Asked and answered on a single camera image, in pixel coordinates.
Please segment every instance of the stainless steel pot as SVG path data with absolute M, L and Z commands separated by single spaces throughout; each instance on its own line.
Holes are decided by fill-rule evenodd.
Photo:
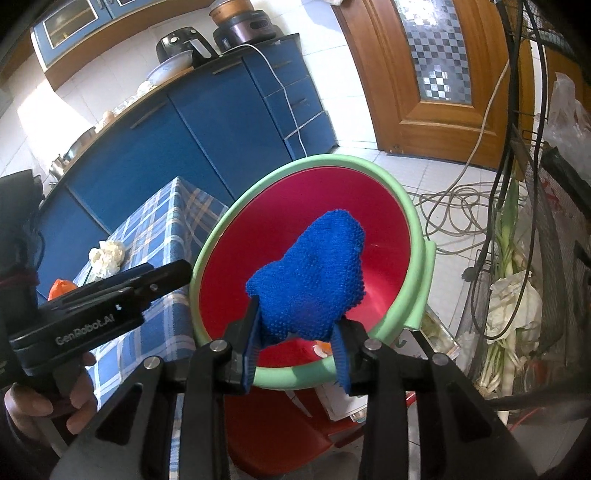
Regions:
M 87 146 L 92 139 L 96 136 L 95 127 L 89 128 L 86 132 L 84 132 L 81 136 L 78 137 L 70 149 L 65 153 L 62 159 L 67 163 L 74 160 L 77 155 Z
M 56 180 L 60 180 L 64 176 L 66 172 L 66 167 L 69 162 L 64 161 L 61 155 L 58 155 L 57 158 L 51 162 L 51 166 L 49 167 L 49 175 L 52 175 Z

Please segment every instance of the cabinet drawer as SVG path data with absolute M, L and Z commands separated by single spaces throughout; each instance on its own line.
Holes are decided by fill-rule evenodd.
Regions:
M 310 123 L 305 125 L 300 130 L 300 136 L 308 156 L 328 153 L 336 145 L 335 132 L 326 112 L 322 112 Z M 301 148 L 297 132 L 285 139 L 285 144 L 293 160 L 298 160 L 306 156 Z
M 305 124 L 310 118 L 322 111 L 316 87 L 310 77 L 288 85 L 285 90 L 297 125 L 294 124 L 283 89 L 265 97 L 265 103 L 283 138 L 292 134 L 297 127 Z
M 308 68 L 295 38 L 278 40 L 271 45 L 260 47 L 260 51 L 265 54 L 283 85 L 289 85 L 308 76 Z M 267 62 L 256 51 L 250 51 L 243 59 L 262 96 L 281 89 Z

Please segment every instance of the finger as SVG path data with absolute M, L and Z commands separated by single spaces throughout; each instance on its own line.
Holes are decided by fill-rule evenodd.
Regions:
M 70 392 L 70 402 L 72 406 L 76 409 L 81 408 L 81 406 L 93 396 L 94 391 L 95 388 L 90 379 L 90 375 L 85 370 L 80 374 Z
M 32 388 L 14 384 L 5 396 L 9 413 L 16 416 L 44 417 L 53 412 L 53 405 Z
M 86 424 L 96 414 L 97 404 L 96 397 L 93 395 L 80 410 L 68 419 L 66 426 L 72 435 L 78 435 L 86 427 Z
M 82 355 L 82 362 L 85 367 L 92 367 L 96 363 L 96 358 L 92 353 L 86 352 Z

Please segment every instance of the upper cabinet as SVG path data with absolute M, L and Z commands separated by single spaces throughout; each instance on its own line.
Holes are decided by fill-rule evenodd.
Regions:
M 112 21 L 103 0 L 71 0 L 50 11 L 33 29 L 45 65 Z
M 158 0 L 103 0 L 113 18 L 121 17 L 133 10 L 145 7 Z
M 54 90 L 103 52 L 211 0 L 63 0 L 33 26 L 31 41 Z

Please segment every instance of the glass cabinet door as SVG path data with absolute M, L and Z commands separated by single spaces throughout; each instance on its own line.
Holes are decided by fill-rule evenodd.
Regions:
M 110 20 L 103 0 L 71 0 L 51 11 L 34 27 L 45 64 L 51 64 Z

